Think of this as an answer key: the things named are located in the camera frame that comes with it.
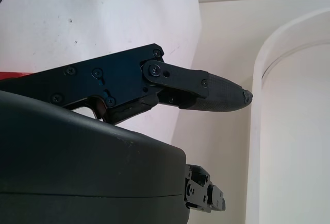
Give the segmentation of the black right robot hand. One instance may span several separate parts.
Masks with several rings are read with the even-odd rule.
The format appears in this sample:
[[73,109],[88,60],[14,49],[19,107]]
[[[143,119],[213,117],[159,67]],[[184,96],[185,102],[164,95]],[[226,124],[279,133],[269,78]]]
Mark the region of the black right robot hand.
[[1,81],[1,223],[187,223],[224,211],[185,153],[118,124],[157,104],[230,112],[250,91],[157,44]]

